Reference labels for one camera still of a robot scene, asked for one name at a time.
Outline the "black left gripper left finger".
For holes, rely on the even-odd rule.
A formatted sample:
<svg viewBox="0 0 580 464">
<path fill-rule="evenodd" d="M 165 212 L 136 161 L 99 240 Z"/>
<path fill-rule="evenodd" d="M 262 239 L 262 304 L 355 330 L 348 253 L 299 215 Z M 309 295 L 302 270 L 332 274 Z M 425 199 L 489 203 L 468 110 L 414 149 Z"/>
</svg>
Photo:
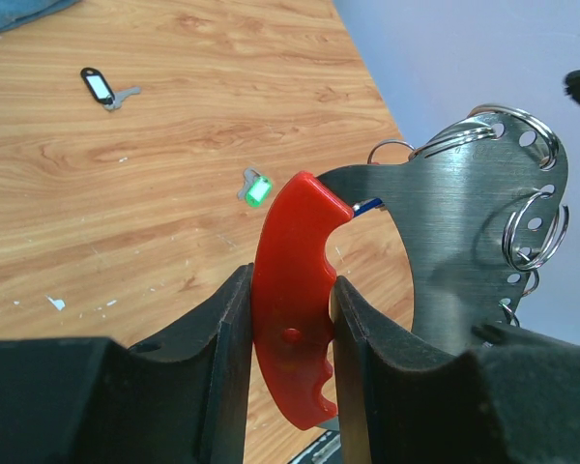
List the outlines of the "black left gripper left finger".
<svg viewBox="0 0 580 464">
<path fill-rule="evenodd" d="M 0 341 L 0 463 L 242 462 L 251 276 L 131 347 Z"/>
</svg>

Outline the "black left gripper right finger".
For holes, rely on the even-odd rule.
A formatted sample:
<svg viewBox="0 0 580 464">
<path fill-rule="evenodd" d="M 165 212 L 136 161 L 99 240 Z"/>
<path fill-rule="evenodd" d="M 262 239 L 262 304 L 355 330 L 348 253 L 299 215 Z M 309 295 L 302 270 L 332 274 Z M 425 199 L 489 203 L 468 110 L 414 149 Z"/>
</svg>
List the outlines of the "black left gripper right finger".
<svg viewBox="0 0 580 464">
<path fill-rule="evenodd" d="M 346 463 L 580 463 L 580 346 L 501 324 L 448 354 L 333 287 Z"/>
</svg>

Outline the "red-handled metal key organizer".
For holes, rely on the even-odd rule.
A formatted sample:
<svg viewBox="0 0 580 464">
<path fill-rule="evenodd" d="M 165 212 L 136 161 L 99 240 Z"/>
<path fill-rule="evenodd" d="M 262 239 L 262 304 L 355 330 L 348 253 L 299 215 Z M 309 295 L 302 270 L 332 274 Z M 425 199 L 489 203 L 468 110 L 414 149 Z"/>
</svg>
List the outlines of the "red-handled metal key organizer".
<svg viewBox="0 0 580 464">
<path fill-rule="evenodd" d="M 566 149 L 545 123 L 486 103 L 403 163 L 292 177 L 264 221 L 250 292 L 257 359 L 281 414 L 301 430 L 336 416 L 322 394 L 333 374 L 336 279 L 326 244 L 357 218 L 354 204 L 383 201 L 410 264 L 412 331 L 458 354 L 478 343 L 474 325 L 515 322 L 520 300 L 536 290 L 566 236 L 567 175 Z"/>
</svg>

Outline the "blue tagged key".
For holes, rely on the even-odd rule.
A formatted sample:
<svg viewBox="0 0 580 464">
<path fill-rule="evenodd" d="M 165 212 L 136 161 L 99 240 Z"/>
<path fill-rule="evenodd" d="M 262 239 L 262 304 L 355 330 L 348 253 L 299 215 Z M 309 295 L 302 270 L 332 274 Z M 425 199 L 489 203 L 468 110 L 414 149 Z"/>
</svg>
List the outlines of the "blue tagged key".
<svg viewBox="0 0 580 464">
<path fill-rule="evenodd" d="M 370 210 L 382 209 L 383 207 L 384 203 L 380 198 L 371 198 L 354 204 L 352 209 L 354 212 L 354 216 L 358 217 Z"/>
</svg>

